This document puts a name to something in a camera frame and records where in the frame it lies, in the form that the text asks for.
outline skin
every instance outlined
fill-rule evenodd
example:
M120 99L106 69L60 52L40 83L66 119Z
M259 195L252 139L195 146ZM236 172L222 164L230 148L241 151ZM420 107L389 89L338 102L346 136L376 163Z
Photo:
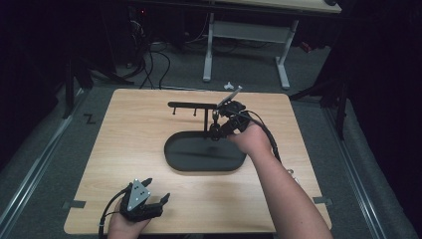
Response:
M270 142L258 125L251 122L244 132L228 138L251 157L280 238L332 238L314 203L273 156ZM149 221L133 223L115 213L109 223L108 238L136 239Z

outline wooden tabletop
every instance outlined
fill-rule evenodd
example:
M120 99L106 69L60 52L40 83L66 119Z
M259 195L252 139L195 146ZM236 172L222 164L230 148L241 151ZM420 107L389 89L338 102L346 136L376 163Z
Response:
M217 104L228 95L115 91L75 196L75 200L86 201L86 205L70 210L65 231L97 234L100 217L111 198L134 179L152 177L147 203L157 202L167 192L171 196L162 216L153 219L143 233L275 232L248 156L240 168L230 172L181 172L165 160L163 148L170 136L179 131L203 130L203 114L199 110L197 117L189 109L178 109L173 115L167 103ZM263 119L279 146L284 166L295 172L308 196L321 197L289 98L282 94L240 93L235 100ZM325 206L316 207L331 227Z
M235 4L247 4L253 6L275 7L301 11L312 11L322 13L340 13L338 4L329 6L323 0L216 0Z

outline dark background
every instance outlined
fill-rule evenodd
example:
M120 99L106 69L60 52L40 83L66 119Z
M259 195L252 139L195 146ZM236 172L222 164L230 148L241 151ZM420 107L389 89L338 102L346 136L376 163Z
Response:
M340 5L343 15L370 16L373 22L362 26L304 20L294 44L332 46L316 84L349 79L348 97L369 146L421 235L421 1L358 0ZM111 72L115 65L131 61L131 51L121 47L130 46L124 14L122 5L101 11L87 3L1 2L1 168L56 105L55 93L65 81L69 59L84 55ZM203 13L174 9L149 9L147 14L153 37L180 49L188 38L185 32L196 36L202 28L198 22L204 19ZM110 36L116 34L118 40Z

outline black wall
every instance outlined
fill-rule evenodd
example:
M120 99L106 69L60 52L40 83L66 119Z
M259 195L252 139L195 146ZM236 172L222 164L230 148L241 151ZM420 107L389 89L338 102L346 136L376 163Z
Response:
M348 96L375 158L422 236L422 1L356 1L317 84L349 77Z
M64 51L48 6L2 1L0 7L0 169L56 105Z

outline black oval base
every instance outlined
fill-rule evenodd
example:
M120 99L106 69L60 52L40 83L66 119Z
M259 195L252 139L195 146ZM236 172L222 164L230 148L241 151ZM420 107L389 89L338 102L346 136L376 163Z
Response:
M232 171L245 161L246 154L227 138L204 137L204 131L182 131L164 146L167 163L179 171Z

